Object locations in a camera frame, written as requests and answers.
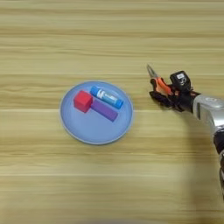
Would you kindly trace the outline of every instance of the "blue plate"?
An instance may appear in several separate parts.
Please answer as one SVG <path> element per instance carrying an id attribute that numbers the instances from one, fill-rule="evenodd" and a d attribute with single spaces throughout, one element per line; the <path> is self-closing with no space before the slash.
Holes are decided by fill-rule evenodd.
<path id="1" fill-rule="evenodd" d="M 118 117 L 114 122 L 92 109 L 85 114 L 74 107 L 74 97 L 81 90 L 90 92 L 92 86 L 103 88 L 123 100 L 122 107 L 116 109 L 98 99 L 98 101 L 117 111 Z M 109 144 L 118 140 L 129 130 L 133 114 L 133 105 L 130 98 L 120 88 L 101 81 L 88 81 L 73 87 L 66 93 L 60 104 L 60 117 L 63 126 L 71 136 L 86 144 Z"/>

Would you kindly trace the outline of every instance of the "purple rectangular block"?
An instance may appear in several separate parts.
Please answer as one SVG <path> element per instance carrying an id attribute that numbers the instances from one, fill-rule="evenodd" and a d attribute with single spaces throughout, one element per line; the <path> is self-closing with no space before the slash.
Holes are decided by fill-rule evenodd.
<path id="1" fill-rule="evenodd" d="M 91 105 L 91 109 L 98 112 L 102 116 L 105 116 L 111 122 L 113 122 L 118 116 L 116 111 L 114 111 L 112 108 L 109 108 L 108 106 L 97 100 L 94 100 L 94 102 Z"/>

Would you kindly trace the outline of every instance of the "blue marker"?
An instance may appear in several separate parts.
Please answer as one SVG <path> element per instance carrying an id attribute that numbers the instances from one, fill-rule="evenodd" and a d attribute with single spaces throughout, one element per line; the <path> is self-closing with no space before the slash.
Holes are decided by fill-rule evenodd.
<path id="1" fill-rule="evenodd" d="M 104 90 L 98 87 L 92 87 L 90 90 L 90 94 L 103 100 L 104 102 L 110 104 L 111 106 L 120 109 L 123 105 L 123 101 L 117 99 L 112 94 L 106 93 Z"/>

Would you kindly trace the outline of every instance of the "red cube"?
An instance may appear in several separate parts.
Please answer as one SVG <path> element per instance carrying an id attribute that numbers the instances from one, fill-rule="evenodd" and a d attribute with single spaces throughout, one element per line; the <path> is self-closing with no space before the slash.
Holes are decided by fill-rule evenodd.
<path id="1" fill-rule="evenodd" d="M 93 96 L 82 90 L 73 98 L 73 105 L 84 113 L 88 112 L 92 103 Z"/>

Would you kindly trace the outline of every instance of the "wooden table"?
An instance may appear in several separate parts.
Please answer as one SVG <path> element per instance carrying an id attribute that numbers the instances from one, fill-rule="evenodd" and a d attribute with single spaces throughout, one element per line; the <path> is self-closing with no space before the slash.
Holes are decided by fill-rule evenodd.
<path id="1" fill-rule="evenodd" d="M 0 1 L 0 223 L 224 222 L 207 129 L 148 96 L 146 64 L 224 98 L 224 2 Z M 60 99 L 111 82 L 135 105 L 119 142 L 72 139 Z"/>

